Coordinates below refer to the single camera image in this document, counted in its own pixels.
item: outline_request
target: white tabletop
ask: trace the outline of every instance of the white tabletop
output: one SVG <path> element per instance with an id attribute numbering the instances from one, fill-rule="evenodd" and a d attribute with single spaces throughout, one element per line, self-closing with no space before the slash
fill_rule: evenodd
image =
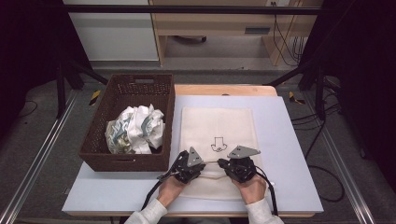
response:
<path id="1" fill-rule="evenodd" d="M 264 172 L 274 182 L 279 214 L 312 216 L 323 211 L 283 99 L 278 96 L 177 95 L 170 165 L 178 155 L 181 109 L 184 106 L 246 108 L 253 111 Z M 72 216 L 117 216 L 139 211 L 157 182 L 158 172 L 94 172 L 85 162 L 63 211 Z M 271 197 L 267 200 L 272 206 Z M 246 213 L 242 201 L 177 198 L 170 216 L 232 216 Z"/>

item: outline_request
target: wicker basket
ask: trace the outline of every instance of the wicker basket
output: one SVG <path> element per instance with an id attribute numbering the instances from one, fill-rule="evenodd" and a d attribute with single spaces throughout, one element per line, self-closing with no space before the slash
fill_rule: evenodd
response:
<path id="1" fill-rule="evenodd" d="M 111 154 L 106 143 L 106 122 L 128 106 L 154 105 L 164 116 L 163 145 L 153 154 Z M 175 108 L 172 75 L 113 75 L 78 155 L 97 172 L 167 171 Z"/>

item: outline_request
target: white towel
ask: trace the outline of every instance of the white towel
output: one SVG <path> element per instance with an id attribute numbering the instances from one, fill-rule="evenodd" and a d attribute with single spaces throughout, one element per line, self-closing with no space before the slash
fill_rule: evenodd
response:
<path id="1" fill-rule="evenodd" d="M 206 167 L 180 196 L 240 200 L 239 190 L 217 164 L 220 158 L 228 160 L 227 155 L 237 146 L 258 149 L 251 109 L 184 107 L 179 150 L 194 147 Z M 261 155 L 250 158 L 262 168 Z"/>

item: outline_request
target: arrow symbol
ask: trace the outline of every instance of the arrow symbol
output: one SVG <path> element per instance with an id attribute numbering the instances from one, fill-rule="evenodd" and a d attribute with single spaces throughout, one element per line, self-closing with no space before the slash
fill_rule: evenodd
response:
<path id="1" fill-rule="evenodd" d="M 210 145 L 214 151 L 220 152 L 227 148 L 227 145 L 224 144 L 223 137 L 215 137 L 215 144 Z"/>

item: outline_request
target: human hand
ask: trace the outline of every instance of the human hand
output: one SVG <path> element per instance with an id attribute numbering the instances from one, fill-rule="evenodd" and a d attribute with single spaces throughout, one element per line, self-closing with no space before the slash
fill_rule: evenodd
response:
<path id="1" fill-rule="evenodd" d="M 167 207 L 178 197 L 186 186 L 186 184 L 179 182 L 174 176 L 171 176 L 160 185 L 160 192 L 157 200 L 164 207 Z"/>
<path id="2" fill-rule="evenodd" d="M 234 179 L 232 179 L 232 182 L 241 192 L 245 204 L 255 203 L 264 198 L 267 187 L 265 180 L 261 177 L 254 175 L 253 178 L 243 184 Z"/>

